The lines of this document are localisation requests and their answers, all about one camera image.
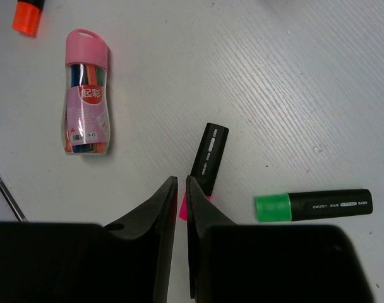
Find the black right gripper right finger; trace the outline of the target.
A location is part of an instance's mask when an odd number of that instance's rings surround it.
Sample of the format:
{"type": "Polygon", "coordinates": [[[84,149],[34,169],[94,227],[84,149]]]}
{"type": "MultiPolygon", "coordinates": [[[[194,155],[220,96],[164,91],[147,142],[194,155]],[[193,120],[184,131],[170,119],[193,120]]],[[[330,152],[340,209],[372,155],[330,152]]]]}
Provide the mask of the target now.
{"type": "Polygon", "coordinates": [[[373,302],[354,246],[333,225],[238,225],[186,179],[196,302],[373,302]]]}

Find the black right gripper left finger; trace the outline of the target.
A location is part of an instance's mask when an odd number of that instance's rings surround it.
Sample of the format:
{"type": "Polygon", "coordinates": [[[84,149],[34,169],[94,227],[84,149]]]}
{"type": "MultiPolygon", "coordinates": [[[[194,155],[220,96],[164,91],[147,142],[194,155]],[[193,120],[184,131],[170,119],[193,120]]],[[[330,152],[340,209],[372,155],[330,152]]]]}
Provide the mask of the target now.
{"type": "Polygon", "coordinates": [[[106,226],[0,222],[0,302],[165,302],[177,188],[106,226]]]}

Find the pink cap highlighter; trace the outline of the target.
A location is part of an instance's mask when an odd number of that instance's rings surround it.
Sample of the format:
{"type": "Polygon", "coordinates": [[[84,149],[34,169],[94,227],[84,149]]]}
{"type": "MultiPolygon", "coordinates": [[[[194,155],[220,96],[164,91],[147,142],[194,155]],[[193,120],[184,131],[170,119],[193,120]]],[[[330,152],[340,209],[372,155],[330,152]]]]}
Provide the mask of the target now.
{"type": "Polygon", "coordinates": [[[227,127],[207,123],[189,174],[208,199],[212,196],[228,134],[227,127]]]}

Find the green cap highlighter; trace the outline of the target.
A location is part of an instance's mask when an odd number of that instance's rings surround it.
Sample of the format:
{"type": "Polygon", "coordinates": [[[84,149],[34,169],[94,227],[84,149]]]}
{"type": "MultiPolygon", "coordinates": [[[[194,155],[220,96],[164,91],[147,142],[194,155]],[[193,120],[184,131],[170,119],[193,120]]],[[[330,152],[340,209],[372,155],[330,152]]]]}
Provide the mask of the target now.
{"type": "Polygon", "coordinates": [[[369,215],[372,195],[367,189],[313,191],[260,196],[254,199],[261,223],[295,222],[369,215]]]}

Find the orange cap highlighter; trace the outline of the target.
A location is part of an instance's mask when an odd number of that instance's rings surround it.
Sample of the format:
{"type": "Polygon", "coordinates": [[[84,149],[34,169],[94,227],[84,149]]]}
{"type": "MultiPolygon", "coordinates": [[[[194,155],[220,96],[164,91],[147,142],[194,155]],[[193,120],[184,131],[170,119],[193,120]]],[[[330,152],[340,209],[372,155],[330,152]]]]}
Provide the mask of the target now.
{"type": "Polygon", "coordinates": [[[45,0],[17,0],[12,29],[34,37],[42,16],[45,0]]]}

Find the pink lid marker bottle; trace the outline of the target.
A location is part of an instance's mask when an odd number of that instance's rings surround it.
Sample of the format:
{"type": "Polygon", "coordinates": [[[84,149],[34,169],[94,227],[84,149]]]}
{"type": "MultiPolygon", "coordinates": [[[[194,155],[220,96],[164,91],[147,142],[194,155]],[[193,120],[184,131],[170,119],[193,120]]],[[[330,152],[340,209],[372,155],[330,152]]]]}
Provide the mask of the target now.
{"type": "Polygon", "coordinates": [[[111,140],[106,42],[89,30],[73,30],[66,37],[65,69],[64,151],[68,155],[105,155],[111,140]]]}

